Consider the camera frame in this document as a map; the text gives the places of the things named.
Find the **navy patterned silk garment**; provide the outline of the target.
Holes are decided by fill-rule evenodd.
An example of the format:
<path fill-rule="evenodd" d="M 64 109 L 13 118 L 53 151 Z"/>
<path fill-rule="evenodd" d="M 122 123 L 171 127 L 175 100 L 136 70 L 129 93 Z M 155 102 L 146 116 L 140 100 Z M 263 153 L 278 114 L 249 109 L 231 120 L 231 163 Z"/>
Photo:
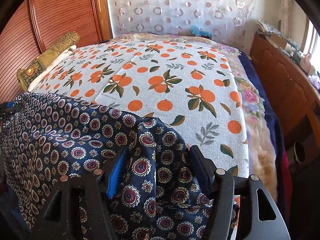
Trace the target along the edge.
<path fill-rule="evenodd" d="M 233 178 L 157 118 L 55 94 L 1 106 L 5 179 L 30 239 L 230 239 Z"/>

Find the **gold embroidered pillow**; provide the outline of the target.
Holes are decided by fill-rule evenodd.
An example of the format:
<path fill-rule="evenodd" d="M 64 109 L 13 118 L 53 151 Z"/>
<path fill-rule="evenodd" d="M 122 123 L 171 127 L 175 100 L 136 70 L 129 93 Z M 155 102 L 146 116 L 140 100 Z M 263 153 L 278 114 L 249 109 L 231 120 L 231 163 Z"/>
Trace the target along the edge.
<path fill-rule="evenodd" d="M 33 90 L 46 74 L 76 50 L 79 40 L 80 36 L 76 32 L 68 32 L 36 57 L 27 68 L 19 69 L 17 79 L 20 87 L 24 91 Z"/>

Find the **floral fleece blanket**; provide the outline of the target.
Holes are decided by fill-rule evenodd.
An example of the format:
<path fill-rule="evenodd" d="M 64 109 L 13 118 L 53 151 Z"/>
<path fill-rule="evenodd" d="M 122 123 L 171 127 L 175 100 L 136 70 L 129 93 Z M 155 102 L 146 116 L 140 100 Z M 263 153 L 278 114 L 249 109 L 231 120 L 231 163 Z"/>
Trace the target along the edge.
<path fill-rule="evenodd" d="M 248 56 L 238 49 L 211 41 L 201 37 L 172 36 L 156 34 L 124 34 L 112 39 L 113 41 L 171 41 L 200 43 L 211 46 L 226 56 L 231 65 L 238 93 L 242 99 L 242 110 L 247 127 L 247 139 L 249 149 L 249 171 L 257 174 L 274 200 L 278 200 L 278 178 L 276 172 L 276 153 L 271 132 L 265 120 L 265 106 L 267 97 L 262 94 L 263 90 L 258 88 L 260 83 L 256 75 L 250 74 L 253 69 Z"/>

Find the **navy blue bed cover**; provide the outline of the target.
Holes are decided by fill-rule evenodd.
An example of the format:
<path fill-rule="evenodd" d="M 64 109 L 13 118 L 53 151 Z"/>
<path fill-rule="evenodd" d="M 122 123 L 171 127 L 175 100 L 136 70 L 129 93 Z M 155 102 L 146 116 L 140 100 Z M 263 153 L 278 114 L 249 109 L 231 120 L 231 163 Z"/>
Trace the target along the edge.
<path fill-rule="evenodd" d="M 276 160 L 274 161 L 277 171 L 277 193 L 278 209 L 286 224 L 289 223 L 291 199 L 292 199 L 292 179 L 289 172 L 289 161 L 284 147 L 283 133 L 277 115 L 274 113 L 270 102 L 266 96 L 263 85 L 261 84 L 257 73 L 254 70 L 248 56 L 241 51 L 238 56 L 244 70 L 253 83 L 255 88 L 259 91 L 259 95 L 264 99 L 263 106 L 265 108 L 266 125 L 270 132 L 270 139 L 275 149 Z"/>

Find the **wooden louvered wardrobe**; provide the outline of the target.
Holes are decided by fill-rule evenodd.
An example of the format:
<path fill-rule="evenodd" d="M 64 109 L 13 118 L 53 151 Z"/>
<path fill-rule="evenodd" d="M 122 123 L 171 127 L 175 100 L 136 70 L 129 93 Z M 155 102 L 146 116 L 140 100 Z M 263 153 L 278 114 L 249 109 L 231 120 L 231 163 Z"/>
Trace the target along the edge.
<path fill-rule="evenodd" d="M 1 102 L 22 91 L 17 71 L 70 31 L 79 47 L 111 39 L 107 0 L 22 0 L 1 32 Z"/>

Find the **wooden sideboard cabinet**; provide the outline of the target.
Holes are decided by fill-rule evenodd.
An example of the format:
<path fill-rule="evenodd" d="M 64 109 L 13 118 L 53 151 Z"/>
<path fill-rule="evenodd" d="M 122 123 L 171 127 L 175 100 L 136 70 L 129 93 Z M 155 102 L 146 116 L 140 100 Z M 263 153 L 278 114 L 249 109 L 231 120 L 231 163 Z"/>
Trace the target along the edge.
<path fill-rule="evenodd" d="M 276 113 L 288 150 L 305 144 L 306 161 L 319 157 L 319 92 L 301 68 L 255 34 L 250 50 L 255 71 Z"/>

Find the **orange print white sheet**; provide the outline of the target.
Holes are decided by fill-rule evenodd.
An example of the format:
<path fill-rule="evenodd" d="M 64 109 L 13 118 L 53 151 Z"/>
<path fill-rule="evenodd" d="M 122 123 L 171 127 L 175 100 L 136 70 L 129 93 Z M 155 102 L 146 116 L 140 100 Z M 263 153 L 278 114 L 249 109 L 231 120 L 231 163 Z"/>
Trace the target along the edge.
<path fill-rule="evenodd" d="M 241 96 L 227 58 L 209 44 L 134 38 L 80 47 L 31 91 L 159 118 L 216 166 L 249 174 Z"/>

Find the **pink plastic bag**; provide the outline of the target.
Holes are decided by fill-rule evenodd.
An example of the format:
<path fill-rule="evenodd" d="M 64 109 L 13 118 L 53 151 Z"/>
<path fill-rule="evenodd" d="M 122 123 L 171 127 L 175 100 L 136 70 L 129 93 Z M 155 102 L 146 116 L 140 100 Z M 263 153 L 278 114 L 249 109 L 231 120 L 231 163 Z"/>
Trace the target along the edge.
<path fill-rule="evenodd" d="M 320 78 L 318 75 L 309 75 L 308 80 L 316 90 L 320 91 Z"/>

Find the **cardboard box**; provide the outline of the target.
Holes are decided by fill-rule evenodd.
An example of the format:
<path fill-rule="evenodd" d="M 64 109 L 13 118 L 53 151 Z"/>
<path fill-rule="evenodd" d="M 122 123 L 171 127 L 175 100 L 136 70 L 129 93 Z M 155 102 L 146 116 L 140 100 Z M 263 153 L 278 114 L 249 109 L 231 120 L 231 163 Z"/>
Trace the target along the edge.
<path fill-rule="evenodd" d="M 291 48 L 291 45 L 286 39 L 280 37 L 275 33 L 272 33 L 268 38 L 270 39 L 270 42 L 278 48 L 281 48 L 283 50 Z"/>

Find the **wooden framed window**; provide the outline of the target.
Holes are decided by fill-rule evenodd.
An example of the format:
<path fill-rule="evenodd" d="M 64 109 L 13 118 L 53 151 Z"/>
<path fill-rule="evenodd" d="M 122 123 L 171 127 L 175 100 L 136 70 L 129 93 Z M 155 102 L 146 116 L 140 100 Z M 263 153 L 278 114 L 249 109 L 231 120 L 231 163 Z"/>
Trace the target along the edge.
<path fill-rule="evenodd" d="M 300 51 L 311 56 L 311 64 L 319 67 L 319 33 L 309 18 L 306 19 L 305 32 Z"/>

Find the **stack of folded cloths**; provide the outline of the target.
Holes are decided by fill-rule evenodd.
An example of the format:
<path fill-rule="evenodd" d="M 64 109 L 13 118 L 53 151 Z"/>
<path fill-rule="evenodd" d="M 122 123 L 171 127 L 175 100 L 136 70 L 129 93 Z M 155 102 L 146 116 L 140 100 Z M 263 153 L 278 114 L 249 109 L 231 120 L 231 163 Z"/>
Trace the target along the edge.
<path fill-rule="evenodd" d="M 275 27 L 273 27 L 272 25 L 266 23 L 265 21 L 262 21 L 260 19 L 257 19 L 256 20 L 256 24 L 258 26 L 258 30 L 263 33 L 264 35 L 272 35 L 272 34 L 276 34 L 278 35 L 279 37 L 282 37 L 283 34 L 278 30 L 276 29 Z"/>

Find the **blue toy on stool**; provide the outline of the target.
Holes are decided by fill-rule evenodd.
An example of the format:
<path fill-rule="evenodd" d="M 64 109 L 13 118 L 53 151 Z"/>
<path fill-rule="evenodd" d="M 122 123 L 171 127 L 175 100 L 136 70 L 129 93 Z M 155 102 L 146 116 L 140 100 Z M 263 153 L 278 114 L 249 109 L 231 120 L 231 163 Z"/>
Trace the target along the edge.
<path fill-rule="evenodd" d="M 209 40 L 212 39 L 212 34 L 201 30 L 199 27 L 192 25 L 190 28 L 190 35 L 194 37 L 202 37 L 202 38 L 207 38 Z"/>

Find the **white side curtain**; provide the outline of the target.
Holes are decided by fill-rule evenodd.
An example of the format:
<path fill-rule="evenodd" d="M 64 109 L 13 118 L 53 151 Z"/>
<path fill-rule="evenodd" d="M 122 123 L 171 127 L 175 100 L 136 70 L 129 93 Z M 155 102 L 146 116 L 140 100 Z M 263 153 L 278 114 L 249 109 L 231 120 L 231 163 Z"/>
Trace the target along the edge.
<path fill-rule="evenodd" d="M 278 9 L 278 29 L 282 33 L 283 38 L 290 35 L 290 14 L 293 0 L 280 0 Z"/>

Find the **circle patterned sheer curtain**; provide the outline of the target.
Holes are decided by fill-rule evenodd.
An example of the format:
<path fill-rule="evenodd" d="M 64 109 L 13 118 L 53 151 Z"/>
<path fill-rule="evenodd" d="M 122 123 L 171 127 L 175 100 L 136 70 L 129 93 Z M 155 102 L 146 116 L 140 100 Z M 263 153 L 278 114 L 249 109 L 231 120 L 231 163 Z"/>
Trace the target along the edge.
<path fill-rule="evenodd" d="M 214 41 L 242 46 L 256 0 L 107 0 L 114 35 L 190 34 L 196 27 Z"/>

